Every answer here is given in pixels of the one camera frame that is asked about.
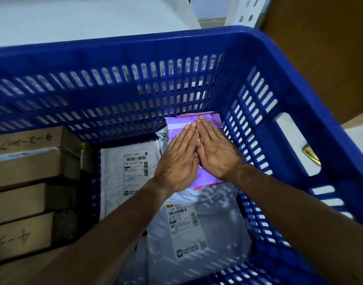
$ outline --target qr code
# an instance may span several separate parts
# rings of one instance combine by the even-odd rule
[[[207,247],[208,247],[208,245],[207,245],[207,241],[202,241],[202,242],[200,242],[200,246],[201,246],[201,250],[203,250],[203,249],[207,248]]]

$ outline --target pink plastic package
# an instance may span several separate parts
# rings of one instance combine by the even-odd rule
[[[170,142],[177,134],[179,134],[182,131],[182,129],[186,124],[190,124],[193,121],[196,121],[198,117],[199,115],[188,116],[188,117],[181,117],[181,116],[166,117],[165,120],[167,122],[167,129]],[[218,113],[204,114],[204,118],[211,120],[215,126],[221,128],[222,122],[220,115]],[[191,184],[191,188],[199,190],[202,189],[202,187],[206,188],[222,182],[223,182],[222,180],[217,179],[207,170],[203,169],[202,167],[199,167],[198,176],[196,177],[195,181]]]

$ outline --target person's left hand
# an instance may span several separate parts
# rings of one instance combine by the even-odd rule
[[[198,174],[199,158],[194,152],[200,135],[195,130],[196,122],[187,124],[172,139],[156,167],[155,181],[170,194],[190,186]]]

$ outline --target forearm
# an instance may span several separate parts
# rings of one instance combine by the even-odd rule
[[[328,282],[363,283],[362,225],[253,166],[239,168],[230,181]]]
[[[170,196],[150,179],[80,240],[39,272],[29,284],[112,284],[143,232]]]

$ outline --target perforated basket wall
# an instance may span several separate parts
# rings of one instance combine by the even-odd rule
[[[363,224],[363,155],[275,44],[256,30],[0,48],[0,134],[64,125],[99,149],[149,141],[165,126],[164,117],[206,110],[220,113],[225,134],[247,162]],[[319,156],[318,174],[309,176],[293,152],[276,123],[282,113]],[[89,202],[96,223],[98,173]],[[323,282],[254,202],[243,193],[239,202],[257,236],[251,263],[194,283]]]

